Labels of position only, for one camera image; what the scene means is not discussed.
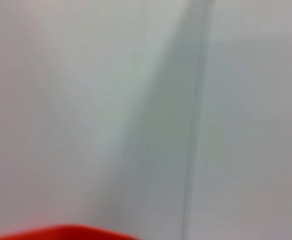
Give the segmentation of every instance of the white surface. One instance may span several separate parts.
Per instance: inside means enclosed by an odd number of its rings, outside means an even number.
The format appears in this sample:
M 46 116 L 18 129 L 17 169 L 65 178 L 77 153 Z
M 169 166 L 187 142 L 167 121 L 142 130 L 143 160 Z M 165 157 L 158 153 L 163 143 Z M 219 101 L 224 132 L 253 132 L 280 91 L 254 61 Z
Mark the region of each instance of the white surface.
M 292 0 L 216 0 L 191 240 L 292 239 Z
M 0 233 L 180 238 L 200 36 L 187 5 L 0 0 Z

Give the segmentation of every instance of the white wall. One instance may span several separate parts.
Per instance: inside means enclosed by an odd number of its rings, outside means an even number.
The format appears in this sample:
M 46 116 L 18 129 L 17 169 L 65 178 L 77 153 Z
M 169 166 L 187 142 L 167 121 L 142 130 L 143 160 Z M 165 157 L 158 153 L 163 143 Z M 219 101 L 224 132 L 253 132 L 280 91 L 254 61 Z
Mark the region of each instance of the white wall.
M 0 1 L 0 233 L 180 238 L 202 17 L 189 3 Z
M 292 239 L 292 0 L 216 0 L 190 239 Z

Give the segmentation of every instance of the red object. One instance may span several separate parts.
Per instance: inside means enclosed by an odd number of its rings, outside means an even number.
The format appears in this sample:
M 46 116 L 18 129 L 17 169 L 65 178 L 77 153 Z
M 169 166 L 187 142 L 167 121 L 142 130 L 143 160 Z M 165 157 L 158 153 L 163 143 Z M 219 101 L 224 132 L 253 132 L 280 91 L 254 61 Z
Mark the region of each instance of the red object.
M 0 240 L 138 240 L 122 233 L 85 225 L 58 225 L 0 236 Z

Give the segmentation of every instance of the vertical line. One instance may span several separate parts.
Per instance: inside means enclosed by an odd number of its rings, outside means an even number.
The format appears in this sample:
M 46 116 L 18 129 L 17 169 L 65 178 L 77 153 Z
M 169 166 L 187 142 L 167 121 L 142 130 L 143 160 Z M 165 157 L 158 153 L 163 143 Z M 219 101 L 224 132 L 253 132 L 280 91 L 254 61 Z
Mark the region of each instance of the vertical line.
M 195 8 L 195 3 L 199 3 L 198 0 L 190 0 L 190 7 Z M 188 140 L 188 152 L 187 152 L 187 169 L 186 180 L 184 190 L 184 202 L 183 202 L 183 215 L 181 225 L 181 240 L 189 240 L 189 230 L 191 221 L 191 208 L 192 208 L 192 196 L 194 187 L 194 176 L 197 156 L 197 145 L 199 135 L 199 118 L 200 118 L 200 100 L 202 96 L 206 56 L 208 48 L 209 28 L 210 28 L 210 13 L 213 6 L 213 0 L 203 0 L 203 13 L 201 19 L 193 19 L 192 21 L 202 21 L 199 27 L 199 31 L 194 34 L 202 34 L 198 45 L 198 69 L 195 79 L 194 100 L 192 106 L 192 117 L 190 123 L 190 134 Z

